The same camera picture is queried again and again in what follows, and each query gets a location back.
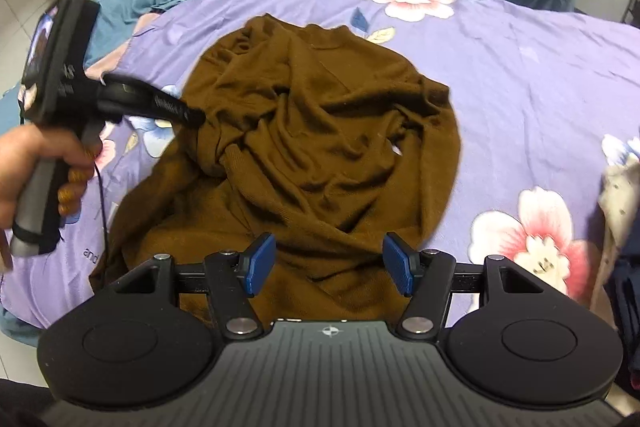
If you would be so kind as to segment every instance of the gray ribbed panel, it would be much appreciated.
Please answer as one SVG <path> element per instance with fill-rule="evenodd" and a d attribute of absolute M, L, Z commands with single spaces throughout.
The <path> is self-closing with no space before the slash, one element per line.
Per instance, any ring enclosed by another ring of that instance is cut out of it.
<path fill-rule="evenodd" d="M 329 337 L 322 329 L 340 333 Z M 209 375 L 153 409 L 93 412 L 68 403 L 51 427 L 611 427 L 604 402 L 559 412 L 494 403 L 454 377 L 430 344 L 384 323 L 278 322 L 263 339 L 228 346 Z"/>

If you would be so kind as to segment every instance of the hand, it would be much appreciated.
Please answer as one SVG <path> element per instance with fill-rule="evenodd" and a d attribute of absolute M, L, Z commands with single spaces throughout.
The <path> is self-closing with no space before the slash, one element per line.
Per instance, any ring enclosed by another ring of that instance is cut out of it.
<path fill-rule="evenodd" d="M 11 228 L 15 207 L 39 158 L 62 158 L 71 168 L 69 182 L 58 191 L 61 216 L 75 214 L 87 181 L 94 175 L 94 158 L 102 143 L 85 149 L 71 131 L 21 125 L 0 136 L 0 250 L 4 269 L 12 267 L 4 232 Z"/>

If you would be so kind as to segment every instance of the screw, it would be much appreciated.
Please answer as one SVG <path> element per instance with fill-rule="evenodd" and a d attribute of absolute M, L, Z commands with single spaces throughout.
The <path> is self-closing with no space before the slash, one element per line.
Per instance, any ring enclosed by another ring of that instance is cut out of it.
<path fill-rule="evenodd" d="M 248 335 L 258 329 L 258 324 L 249 317 L 238 317 L 226 323 L 226 329 L 236 335 Z"/>
<path fill-rule="evenodd" d="M 425 317 L 409 317 L 402 321 L 402 328 L 409 333 L 429 333 L 433 330 L 433 322 Z"/>

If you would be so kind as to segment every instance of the purple bedsheet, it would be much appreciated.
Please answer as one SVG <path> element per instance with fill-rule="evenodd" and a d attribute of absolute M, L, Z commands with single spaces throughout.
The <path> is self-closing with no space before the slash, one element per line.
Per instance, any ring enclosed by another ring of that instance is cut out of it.
<path fill-rule="evenodd" d="M 602 247 L 600 142 L 638 131 L 638 30 L 501 0 L 190 0 L 135 35 L 118 70 L 179 92 L 207 47 L 264 13 L 301 26 L 348 25 L 450 86 L 462 158 L 446 215 L 426 244 L 465 262 L 509 255 L 584 298 Z M 145 119 L 106 129 L 109 214 L 171 138 L 164 123 Z M 2 305 L 38 327 L 92 294 L 87 277 L 103 247 L 95 178 L 63 237 L 49 256 L 16 259 L 2 282 Z M 449 322 L 471 301 L 458 296 Z"/>

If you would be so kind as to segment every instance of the brown sweater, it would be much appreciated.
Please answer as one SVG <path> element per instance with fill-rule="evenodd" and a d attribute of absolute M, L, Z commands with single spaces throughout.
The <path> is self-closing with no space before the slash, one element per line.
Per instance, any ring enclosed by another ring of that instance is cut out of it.
<path fill-rule="evenodd" d="M 382 238 L 417 246 L 442 217 L 460 153 L 448 94 L 344 26 L 250 20 L 194 69 L 183 99 L 207 121 L 178 129 L 122 202 L 107 280 L 158 252 L 195 263 L 273 232 L 276 266 L 252 300 L 264 323 L 395 320 L 406 300 Z M 181 302 L 206 315 L 203 299 Z"/>

